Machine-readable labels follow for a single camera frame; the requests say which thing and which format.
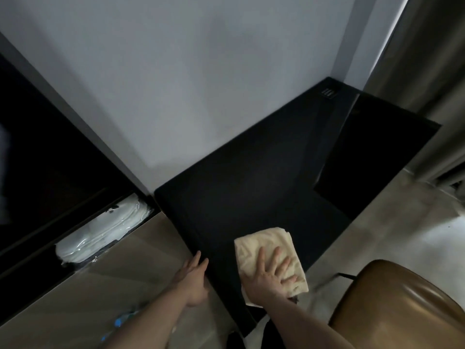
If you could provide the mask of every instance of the white towel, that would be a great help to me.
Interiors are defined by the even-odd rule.
[[[291,258],[291,263],[287,271],[284,273],[283,279],[293,275],[297,275],[299,277],[294,284],[286,286],[286,296],[289,298],[300,293],[308,292],[305,272],[302,269],[299,257],[295,252],[291,234],[289,234],[286,230],[282,228],[270,228],[258,231],[256,233],[237,238],[234,240],[234,246],[236,248],[236,261],[239,273],[244,273],[250,277],[255,274],[257,269],[257,257],[260,247],[264,247],[265,266],[267,266],[271,260],[274,249],[279,246],[281,248],[281,255],[279,256],[278,264],[281,264],[286,256]],[[244,289],[242,289],[242,295],[247,305],[257,306],[250,302]]]

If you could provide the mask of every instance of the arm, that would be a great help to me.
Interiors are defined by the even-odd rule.
[[[171,330],[185,306],[203,302],[208,291],[204,274],[208,258],[200,265],[201,252],[186,261],[171,284],[147,308],[112,335],[105,349],[164,349]]]
[[[265,269],[264,249],[261,248],[257,260],[257,271],[253,278],[241,275],[242,285],[249,299],[263,306],[276,325],[287,349],[332,348],[353,349],[339,333],[323,324],[296,304],[286,299],[283,284],[293,283],[296,276],[282,280],[282,275],[289,267],[290,258],[286,257],[277,265],[279,247],[274,251],[270,265]]]

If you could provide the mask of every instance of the black tabletop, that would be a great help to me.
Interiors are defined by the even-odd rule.
[[[247,335],[257,316],[240,293],[234,239],[284,228],[307,270],[437,129],[327,78],[158,188],[155,199],[189,249],[210,258],[207,276]]]

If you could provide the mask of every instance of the curtain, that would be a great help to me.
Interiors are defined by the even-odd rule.
[[[364,90],[442,125],[407,168],[465,198],[465,0],[409,0]]]

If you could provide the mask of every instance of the brown leather chair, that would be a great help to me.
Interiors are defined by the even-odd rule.
[[[356,349],[465,349],[465,312],[427,280],[384,260],[353,279],[329,325]]]

